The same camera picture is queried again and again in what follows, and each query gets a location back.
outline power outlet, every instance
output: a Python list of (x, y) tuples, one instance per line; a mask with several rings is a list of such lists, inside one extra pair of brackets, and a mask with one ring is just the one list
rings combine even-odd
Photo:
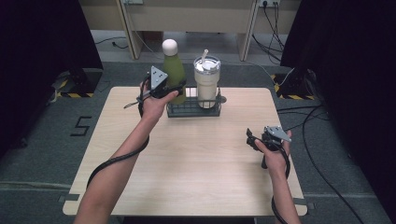
[(129, 5), (143, 5), (143, 0), (123, 0), (125, 6)]
[(263, 7), (264, 2), (267, 2), (267, 7), (275, 7), (275, 4), (279, 6), (280, 0), (260, 0), (259, 7)]

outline clear cup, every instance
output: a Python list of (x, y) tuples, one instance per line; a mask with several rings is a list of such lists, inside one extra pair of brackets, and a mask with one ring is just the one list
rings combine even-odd
[(216, 104), (218, 82), (220, 79), (220, 60), (207, 55), (202, 64), (202, 57), (194, 61), (194, 78), (197, 83), (198, 104), (210, 108)]

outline black wire basket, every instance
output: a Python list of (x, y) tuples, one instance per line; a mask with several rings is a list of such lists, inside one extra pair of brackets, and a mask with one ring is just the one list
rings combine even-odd
[(220, 87), (215, 100), (198, 100), (198, 91), (195, 87), (186, 87), (186, 101), (181, 105), (168, 104), (166, 111), (168, 118), (190, 118), (190, 117), (219, 117), (221, 104), (226, 98), (221, 96)]

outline finger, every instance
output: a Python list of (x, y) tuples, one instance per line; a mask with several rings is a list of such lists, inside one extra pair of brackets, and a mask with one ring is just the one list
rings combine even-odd
[(171, 100), (175, 99), (177, 96), (178, 96), (178, 91), (171, 91), (163, 97), (163, 100), (165, 100), (165, 102), (168, 103)]
[(143, 85), (143, 91), (149, 90), (149, 80), (146, 80), (145, 84)]
[(147, 81), (145, 82), (145, 85), (143, 85), (143, 82), (140, 82), (139, 87), (140, 87), (140, 90), (143, 89), (143, 91), (147, 91), (148, 90)]
[[(291, 130), (288, 130), (287, 135), (289, 138), (291, 138)], [(290, 142), (288, 141), (283, 141), (283, 148), (285, 149), (286, 153), (289, 155), (290, 154)]]
[(256, 139), (254, 140), (254, 144), (256, 144), (256, 147), (259, 148), (259, 150), (263, 153), (265, 153), (267, 150), (269, 150), (264, 143), (262, 143), (260, 140)]

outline bottle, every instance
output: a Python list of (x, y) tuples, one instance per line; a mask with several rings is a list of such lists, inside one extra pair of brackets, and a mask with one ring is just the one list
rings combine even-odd
[[(168, 75), (167, 86), (172, 87), (186, 78), (183, 63), (177, 55), (177, 42), (173, 39), (163, 41), (163, 71)], [(183, 94), (172, 100), (174, 105), (183, 104), (186, 101), (186, 85), (183, 86)]]

